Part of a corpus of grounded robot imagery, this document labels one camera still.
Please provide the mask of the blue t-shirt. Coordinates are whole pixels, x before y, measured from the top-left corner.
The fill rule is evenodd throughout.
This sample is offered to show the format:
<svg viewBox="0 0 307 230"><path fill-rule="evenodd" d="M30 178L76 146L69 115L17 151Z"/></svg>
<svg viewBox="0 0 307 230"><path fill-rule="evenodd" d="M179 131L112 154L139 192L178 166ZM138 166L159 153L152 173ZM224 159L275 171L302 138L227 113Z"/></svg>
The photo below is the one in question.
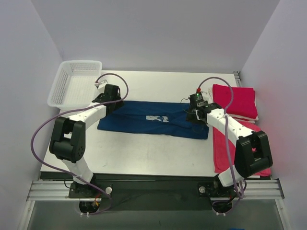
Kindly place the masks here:
<svg viewBox="0 0 307 230"><path fill-rule="evenodd" d="M206 140L209 128L187 121L188 107L188 103L125 101L121 108L101 119L97 129Z"/></svg>

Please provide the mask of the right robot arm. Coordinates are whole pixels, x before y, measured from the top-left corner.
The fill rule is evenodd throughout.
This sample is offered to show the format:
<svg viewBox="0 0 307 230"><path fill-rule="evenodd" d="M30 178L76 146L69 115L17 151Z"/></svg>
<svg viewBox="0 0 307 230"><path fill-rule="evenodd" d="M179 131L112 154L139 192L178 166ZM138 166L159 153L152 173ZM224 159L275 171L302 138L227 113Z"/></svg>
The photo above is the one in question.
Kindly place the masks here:
<svg viewBox="0 0 307 230"><path fill-rule="evenodd" d="M225 137L226 148L229 143L235 146L234 161L228 156L230 166L219 173L213 185L213 191L223 196L239 181L266 170L273 165L268 136L265 132L254 131L228 115L216 104L205 106L190 105L187 121L204 123L220 131Z"/></svg>

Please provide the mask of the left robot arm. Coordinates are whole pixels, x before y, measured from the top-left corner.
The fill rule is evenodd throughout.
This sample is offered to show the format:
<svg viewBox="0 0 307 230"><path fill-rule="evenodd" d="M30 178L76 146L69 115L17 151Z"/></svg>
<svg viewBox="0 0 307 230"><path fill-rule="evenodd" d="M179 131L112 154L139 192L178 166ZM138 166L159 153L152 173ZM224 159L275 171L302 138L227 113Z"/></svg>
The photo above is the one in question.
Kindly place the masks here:
<svg viewBox="0 0 307 230"><path fill-rule="evenodd" d="M103 105L92 103L87 110L74 110L73 115L60 116L55 120L49 152L67 166L73 174L73 181L80 185L80 192L85 197L92 197L97 192L97 185L92 182L94 174L83 156L86 130L123 105L123 101Z"/></svg>

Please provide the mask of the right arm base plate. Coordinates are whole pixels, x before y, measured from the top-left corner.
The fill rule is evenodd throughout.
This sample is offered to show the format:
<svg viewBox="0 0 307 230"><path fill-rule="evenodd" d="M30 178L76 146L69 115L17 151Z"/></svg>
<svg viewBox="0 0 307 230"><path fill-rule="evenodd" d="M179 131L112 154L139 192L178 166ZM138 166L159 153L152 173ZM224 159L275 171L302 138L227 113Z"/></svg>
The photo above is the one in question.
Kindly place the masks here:
<svg viewBox="0 0 307 230"><path fill-rule="evenodd" d="M214 182L199 182L197 192L199 198L233 198L236 196L233 186L220 187Z"/></svg>

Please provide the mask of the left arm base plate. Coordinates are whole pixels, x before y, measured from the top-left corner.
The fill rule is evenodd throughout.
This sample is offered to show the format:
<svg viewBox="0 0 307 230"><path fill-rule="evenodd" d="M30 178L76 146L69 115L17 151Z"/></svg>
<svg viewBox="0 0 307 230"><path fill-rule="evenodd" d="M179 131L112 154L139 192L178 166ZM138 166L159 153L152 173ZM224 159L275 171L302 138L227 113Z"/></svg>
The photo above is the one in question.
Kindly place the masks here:
<svg viewBox="0 0 307 230"><path fill-rule="evenodd" d="M97 187L103 189L107 194L112 193L113 183L107 182L98 182L95 183ZM105 194L98 191L97 189L87 185L87 184L78 184L72 182L70 184L69 198L107 198Z"/></svg>

